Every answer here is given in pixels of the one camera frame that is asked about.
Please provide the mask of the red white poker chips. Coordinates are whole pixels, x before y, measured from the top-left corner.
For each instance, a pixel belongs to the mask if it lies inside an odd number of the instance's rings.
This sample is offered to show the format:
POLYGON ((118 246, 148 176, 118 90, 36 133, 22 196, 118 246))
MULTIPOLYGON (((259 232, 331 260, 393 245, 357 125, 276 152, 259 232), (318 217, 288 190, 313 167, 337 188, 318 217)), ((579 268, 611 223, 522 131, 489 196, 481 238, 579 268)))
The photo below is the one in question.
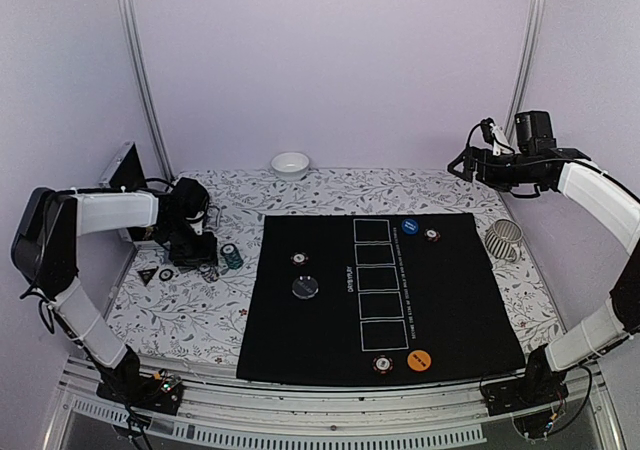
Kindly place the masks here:
POLYGON ((296 252, 291 256, 290 260, 294 266, 304 266, 309 262, 309 256, 304 252, 296 252))

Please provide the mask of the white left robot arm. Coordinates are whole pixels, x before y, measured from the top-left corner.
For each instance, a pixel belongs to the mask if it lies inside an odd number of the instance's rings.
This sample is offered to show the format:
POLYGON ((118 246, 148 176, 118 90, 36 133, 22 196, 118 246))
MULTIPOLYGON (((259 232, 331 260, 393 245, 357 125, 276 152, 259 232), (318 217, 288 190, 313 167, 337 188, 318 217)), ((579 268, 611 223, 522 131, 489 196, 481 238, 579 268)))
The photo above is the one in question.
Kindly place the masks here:
POLYGON ((111 389, 128 404, 148 396, 139 359, 109 327, 84 291, 77 265, 80 237, 143 228, 168 251, 172 265, 216 265, 217 239, 206 230, 210 196, 196 180, 181 178, 169 189, 35 189, 12 247, 11 260, 37 296, 97 365, 111 371, 111 389))

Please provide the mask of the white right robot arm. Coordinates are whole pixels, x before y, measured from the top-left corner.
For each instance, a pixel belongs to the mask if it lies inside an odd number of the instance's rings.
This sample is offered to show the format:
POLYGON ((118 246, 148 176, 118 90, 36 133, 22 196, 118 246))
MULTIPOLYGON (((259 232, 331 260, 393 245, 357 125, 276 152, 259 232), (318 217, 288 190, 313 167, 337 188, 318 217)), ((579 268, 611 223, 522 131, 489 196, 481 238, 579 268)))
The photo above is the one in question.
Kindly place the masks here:
POLYGON ((524 405, 537 406, 554 392, 554 375, 605 355, 639 332, 639 198, 583 151, 560 146, 546 111, 516 114, 515 142, 509 142, 491 118, 472 129, 481 134, 484 147, 466 142, 449 163, 449 172, 503 193, 514 193, 522 185, 532 187, 533 198, 553 191, 578 207, 579 222, 590 227, 578 231, 563 247, 578 253, 568 261, 579 281, 592 274, 586 267, 592 261, 587 251, 601 250, 594 238, 618 248, 614 259, 618 268, 609 273, 612 287, 604 302, 531 354, 528 367, 535 370, 518 382, 516 392, 524 405))

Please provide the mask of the orange big blind button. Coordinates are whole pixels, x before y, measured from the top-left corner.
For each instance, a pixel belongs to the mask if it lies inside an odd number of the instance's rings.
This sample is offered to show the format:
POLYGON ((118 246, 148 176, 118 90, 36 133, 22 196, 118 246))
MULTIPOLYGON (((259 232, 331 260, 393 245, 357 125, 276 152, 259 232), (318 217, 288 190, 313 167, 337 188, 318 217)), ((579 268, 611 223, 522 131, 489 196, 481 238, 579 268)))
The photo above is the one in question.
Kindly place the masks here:
POLYGON ((407 365, 414 372, 425 372, 432 365, 431 355, 422 349, 413 350, 407 356, 407 365))

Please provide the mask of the blue peach poker chip stack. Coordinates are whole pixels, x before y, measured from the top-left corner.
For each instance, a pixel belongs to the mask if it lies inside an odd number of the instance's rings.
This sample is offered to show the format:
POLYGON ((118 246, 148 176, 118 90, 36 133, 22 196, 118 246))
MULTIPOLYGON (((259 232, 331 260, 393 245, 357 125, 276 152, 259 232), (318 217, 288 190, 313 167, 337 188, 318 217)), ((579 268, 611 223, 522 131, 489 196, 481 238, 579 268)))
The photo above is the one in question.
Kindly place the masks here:
POLYGON ((202 264, 198 267, 198 271, 207 283, 214 283, 219 279, 219 272, 215 265, 202 264))

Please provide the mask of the blue small blind button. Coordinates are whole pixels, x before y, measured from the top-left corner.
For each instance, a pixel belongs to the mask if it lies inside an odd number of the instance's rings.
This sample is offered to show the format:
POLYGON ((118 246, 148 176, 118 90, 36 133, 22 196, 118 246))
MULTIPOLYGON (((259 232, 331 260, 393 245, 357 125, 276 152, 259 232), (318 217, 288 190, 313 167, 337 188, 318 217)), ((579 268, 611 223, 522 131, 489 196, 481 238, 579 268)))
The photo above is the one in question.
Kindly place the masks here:
POLYGON ((401 223, 402 231, 407 235, 416 235, 419 233, 419 224, 412 218, 405 218, 401 223))

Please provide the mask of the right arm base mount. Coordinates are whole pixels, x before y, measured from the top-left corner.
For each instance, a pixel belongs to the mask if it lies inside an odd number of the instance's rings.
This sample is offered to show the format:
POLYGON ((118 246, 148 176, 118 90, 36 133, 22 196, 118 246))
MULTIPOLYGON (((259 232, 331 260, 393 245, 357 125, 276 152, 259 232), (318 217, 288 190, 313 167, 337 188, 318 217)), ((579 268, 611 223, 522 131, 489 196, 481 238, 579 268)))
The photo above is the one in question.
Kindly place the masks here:
POLYGON ((526 440, 546 439, 554 430, 568 397, 565 378, 565 372, 552 372, 543 377, 522 375, 496 382, 480 381, 479 391, 490 416, 545 407, 513 417, 512 424, 526 440))

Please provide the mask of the black dealer button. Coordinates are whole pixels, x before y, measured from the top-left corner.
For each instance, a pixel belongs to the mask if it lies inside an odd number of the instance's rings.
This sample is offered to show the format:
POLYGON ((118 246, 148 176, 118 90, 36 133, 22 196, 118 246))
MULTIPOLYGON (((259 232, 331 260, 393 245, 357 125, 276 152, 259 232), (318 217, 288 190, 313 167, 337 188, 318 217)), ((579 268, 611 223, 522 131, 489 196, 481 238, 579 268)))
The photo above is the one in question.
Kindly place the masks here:
POLYGON ((291 291, 296 298, 309 300, 318 294, 319 283, 312 276, 301 275, 292 282, 291 291))

